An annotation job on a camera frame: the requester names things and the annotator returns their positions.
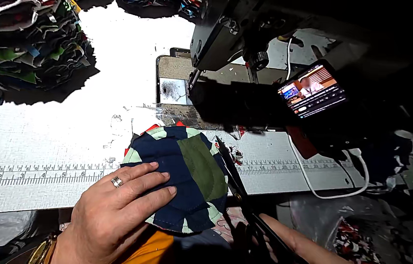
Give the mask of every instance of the scissors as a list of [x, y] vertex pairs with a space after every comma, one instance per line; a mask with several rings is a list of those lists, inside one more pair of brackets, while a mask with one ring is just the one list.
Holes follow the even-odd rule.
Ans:
[[251, 229], [252, 235], [257, 239], [259, 244], [258, 251], [261, 255], [266, 255], [270, 258], [270, 252], [266, 246], [263, 233], [270, 239], [270, 245], [274, 248], [274, 253], [278, 258], [279, 263], [298, 263], [298, 264], [308, 264], [302, 257], [293, 252], [286, 244], [281, 240], [281, 238], [273, 231], [265, 221], [258, 216], [247, 203], [248, 195], [245, 191], [244, 185], [242, 184], [241, 177], [237, 172], [234, 162], [231, 158], [229, 150], [216, 136], [216, 141], [218, 142], [219, 152], [224, 160], [224, 164], [227, 168], [227, 185], [231, 190], [233, 196], [239, 202], [242, 212], [245, 216], [247, 222], [249, 222], [248, 227]]

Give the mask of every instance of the phone video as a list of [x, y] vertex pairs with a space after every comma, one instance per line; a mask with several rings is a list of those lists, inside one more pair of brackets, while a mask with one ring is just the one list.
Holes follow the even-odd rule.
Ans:
[[343, 103], [347, 98], [333, 76], [318, 64], [278, 90], [288, 107], [304, 118]]

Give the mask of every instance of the patchwork fabric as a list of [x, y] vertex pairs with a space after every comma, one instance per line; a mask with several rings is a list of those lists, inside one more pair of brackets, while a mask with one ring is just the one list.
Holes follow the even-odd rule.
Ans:
[[227, 171], [215, 145], [193, 128], [155, 127], [132, 141], [121, 167], [154, 161], [171, 177], [150, 192], [176, 186], [177, 195], [146, 222], [182, 233], [214, 227], [227, 196]]

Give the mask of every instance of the navy blue fabric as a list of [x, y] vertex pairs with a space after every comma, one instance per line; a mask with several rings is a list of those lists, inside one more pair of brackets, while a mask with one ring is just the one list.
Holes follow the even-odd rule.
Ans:
[[185, 219], [187, 220], [187, 225], [193, 232], [199, 232], [214, 227], [213, 222], [210, 221], [208, 209], [203, 209], [187, 215]]
[[224, 195], [223, 197], [211, 200], [209, 202], [212, 203], [216, 207], [216, 209], [218, 209], [219, 212], [224, 213], [223, 210], [226, 207], [226, 198], [227, 195]]
[[167, 133], [167, 138], [176, 138], [178, 140], [184, 140], [188, 138], [185, 126], [168, 126], [164, 127], [164, 131]]
[[[121, 167], [133, 167], [142, 163], [156, 161], [159, 164], [159, 168], [156, 171], [167, 171], [170, 173], [171, 177], [167, 183], [149, 191], [152, 192], [168, 186], [177, 187], [177, 195], [174, 199], [156, 212], [153, 220], [154, 225], [163, 229], [180, 232], [182, 231], [183, 221], [186, 219], [192, 231], [203, 231], [214, 227], [215, 223], [210, 221], [208, 215], [209, 205], [205, 202], [197, 183], [192, 178], [177, 143], [178, 140], [187, 138], [186, 128], [173, 126], [164, 127], [164, 130], [167, 136], [159, 140], [155, 140], [148, 133], [144, 133], [135, 139], [131, 147], [138, 152], [142, 162], [126, 163], [122, 164]], [[212, 143], [208, 141], [208, 138], [202, 133], [200, 137], [206, 146], [211, 149]], [[224, 172], [224, 162], [221, 157], [219, 159], [215, 157], [217, 155], [219, 154], [213, 157]], [[224, 210], [225, 202], [226, 194], [224, 197], [212, 201], [220, 212]]]

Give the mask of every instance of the gold watch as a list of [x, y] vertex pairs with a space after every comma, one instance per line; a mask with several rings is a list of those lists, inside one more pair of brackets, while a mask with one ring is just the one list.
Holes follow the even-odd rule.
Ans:
[[32, 252], [27, 264], [49, 264], [55, 245], [57, 244], [58, 233], [52, 232], [45, 238]]

